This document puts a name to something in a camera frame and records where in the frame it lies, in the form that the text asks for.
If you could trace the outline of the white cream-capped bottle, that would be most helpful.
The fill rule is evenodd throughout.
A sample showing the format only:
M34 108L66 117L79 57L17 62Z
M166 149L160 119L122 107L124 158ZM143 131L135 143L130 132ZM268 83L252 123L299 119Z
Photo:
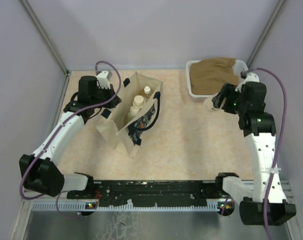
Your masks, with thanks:
M130 122L140 112L140 110L141 109L137 106L131 106L127 114L127 121Z

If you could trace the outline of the beige canvas tote bag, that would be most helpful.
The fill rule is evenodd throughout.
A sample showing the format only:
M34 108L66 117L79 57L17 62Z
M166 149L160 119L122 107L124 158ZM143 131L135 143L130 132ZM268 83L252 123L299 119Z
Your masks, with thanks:
M135 157L160 116L163 81L135 72L122 82L121 102L100 114L96 129L113 148Z

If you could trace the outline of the green cream-capped bottle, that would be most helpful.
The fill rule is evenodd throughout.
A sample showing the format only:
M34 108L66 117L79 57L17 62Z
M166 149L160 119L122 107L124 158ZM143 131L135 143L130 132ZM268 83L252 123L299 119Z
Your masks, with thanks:
M133 106L142 109L146 103L146 99L141 95L136 95L133 99Z

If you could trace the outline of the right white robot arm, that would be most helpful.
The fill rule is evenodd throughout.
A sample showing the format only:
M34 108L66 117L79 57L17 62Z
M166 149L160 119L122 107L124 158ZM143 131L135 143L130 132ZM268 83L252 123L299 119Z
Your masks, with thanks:
M266 93L266 86L260 82L248 81L240 89L226 83L211 100L213 108L238 115L239 128L251 152L253 188L234 173L219 174L222 190L239 206L242 223L251 226L281 226L297 213L282 189L279 168L273 166L276 125L274 117L265 112Z

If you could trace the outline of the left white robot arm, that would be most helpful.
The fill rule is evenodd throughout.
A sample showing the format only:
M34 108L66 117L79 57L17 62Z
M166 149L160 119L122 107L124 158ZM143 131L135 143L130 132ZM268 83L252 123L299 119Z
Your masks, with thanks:
M121 102L118 91L110 84L112 73L101 71L96 76L83 76L78 91L65 106L57 125L46 140L30 155L19 159L21 182L19 194L24 200L24 190L39 197L56 197L62 192L88 189L92 177L84 173L62 174L59 161L77 132L94 116L95 109L114 108Z

